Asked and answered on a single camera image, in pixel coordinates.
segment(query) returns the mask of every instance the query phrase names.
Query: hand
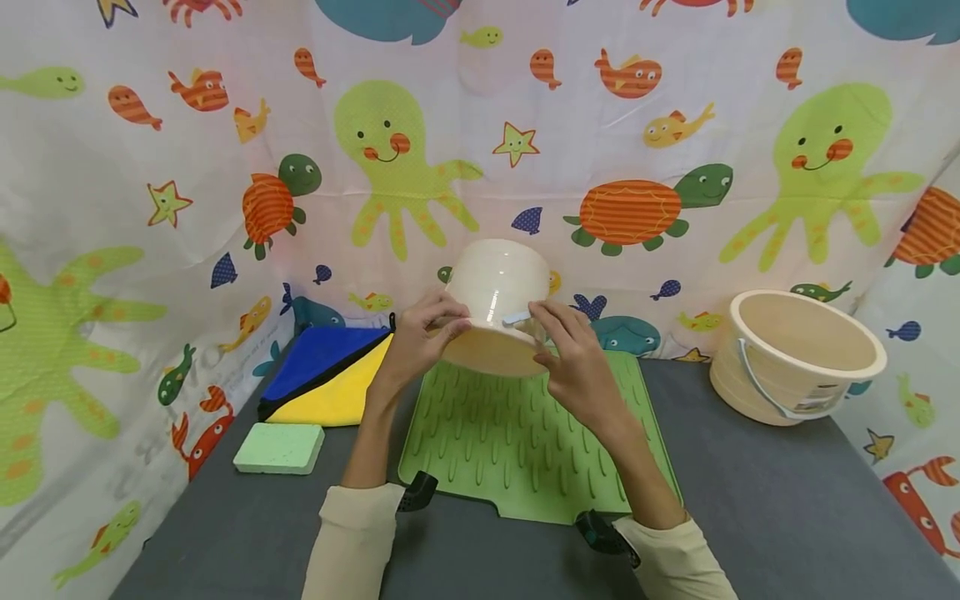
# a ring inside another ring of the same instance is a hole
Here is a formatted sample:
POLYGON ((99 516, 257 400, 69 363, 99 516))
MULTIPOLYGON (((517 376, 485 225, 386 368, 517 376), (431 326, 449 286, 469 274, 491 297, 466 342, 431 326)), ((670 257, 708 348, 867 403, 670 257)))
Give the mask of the hand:
POLYGON ((429 371, 440 360, 446 345, 470 329, 466 317, 467 307, 439 289, 428 292, 403 311, 370 390, 390 398, 429 371))
POLYGON ((611 424, 635 421, 587 315, 552 300, 531 302, 529 308, 560 353, 541 348, 534 356, 550 371, 547 392, 598 438, 611 424))

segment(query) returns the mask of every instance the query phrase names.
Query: bucket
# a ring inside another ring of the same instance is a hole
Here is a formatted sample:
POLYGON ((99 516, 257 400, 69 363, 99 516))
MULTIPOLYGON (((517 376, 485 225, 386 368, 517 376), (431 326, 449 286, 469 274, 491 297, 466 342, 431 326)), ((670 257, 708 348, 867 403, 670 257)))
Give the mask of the bucket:
POLYGON ((545 300, 549 283, 546 261, 523 244, 487 239, 464 248, 446 291, 467 305, 472 329, 446 347, 443 359, 507 377, 545 372, 533 361, 537 340, 545 335, 530 319, 527 304, 545 300))
POLYGON ((710 383, 739 413, 794 425, 832 414, 852 383, 886 365, 880 341, 852 317, 797 294, 753 290, 731 302, 710 383))

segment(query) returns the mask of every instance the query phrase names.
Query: gray table surface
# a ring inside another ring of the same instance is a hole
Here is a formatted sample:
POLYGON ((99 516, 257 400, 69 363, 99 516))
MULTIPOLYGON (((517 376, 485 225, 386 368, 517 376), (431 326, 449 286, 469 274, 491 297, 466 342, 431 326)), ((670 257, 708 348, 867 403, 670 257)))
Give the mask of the gray table surface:
MULTIPOLYGON (((780 429, 715 394, 706 365, 643 361, 687 508, 743 600, 958 598, 960 585, 832 420, 780 429)), ((391 478, 413 411, 391 438, 391 478)), ((295 600, 326 489, 355 428, 329 429, 313 474, 244 475, 232 458, 256 421, 240 413, 113 600, 295 600)), ((382 598, 643 598, 626 560, 572 527, 502 519, 442 494, 400 515, 382 598)))

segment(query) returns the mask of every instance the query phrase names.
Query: orange striped turtle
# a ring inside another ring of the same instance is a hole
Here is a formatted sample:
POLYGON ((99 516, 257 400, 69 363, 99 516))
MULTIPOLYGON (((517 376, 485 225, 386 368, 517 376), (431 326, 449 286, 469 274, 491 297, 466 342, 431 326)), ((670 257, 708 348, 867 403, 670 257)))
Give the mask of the orange striped turtle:
POLYGON ((564 221, 580 226, 570 235, 574 243, 586 248, 599 238, 606 256, 617 256, 633 244, 653 251, 663 244, 663 233, 681 237, 690 228, 677 218, 681 209, 717 206, 732 182, 733 169, 721 163, 697 167, 673 189, 647 180, 611 181, 587 192, 580 216, 564 221))
POLYGON ((960 273, 960 201, 956 198, 931 185, 902 230, 903 238, 886 266, 894 259, 917 265, 917 279, 930 276, 937 263, 947 275, 960 273))
POLYGON ((288 155, 280 162, 279 177, 266 173, 250 175, 253 183, 243 195, 243 217, 247 227, 244 249, 253 248, 257 260, 267 256, 274 245, 273 235, 286 229, 297 235, 297 226, 306 222, 306 213, 294 206, 294 196, 310 194, 322 180, 320 167, 309 156, 288 155))

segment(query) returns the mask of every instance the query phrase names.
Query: green silicone mat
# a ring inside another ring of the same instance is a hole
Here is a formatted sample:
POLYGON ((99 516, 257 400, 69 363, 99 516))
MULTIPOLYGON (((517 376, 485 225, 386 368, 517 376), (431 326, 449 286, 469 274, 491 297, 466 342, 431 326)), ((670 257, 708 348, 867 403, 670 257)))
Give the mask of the green silicone mat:
MULTIPOLYGON (((680 497, 636 358, 606 354, 657 466, 680 497)), ((610 454, 546 392, 546 381, 438 364, 423 377, 400 479, 409 484, 425 470, 440 492, 488 500, 508 518, 570 525, 590 509, 629 513, 610 454)))

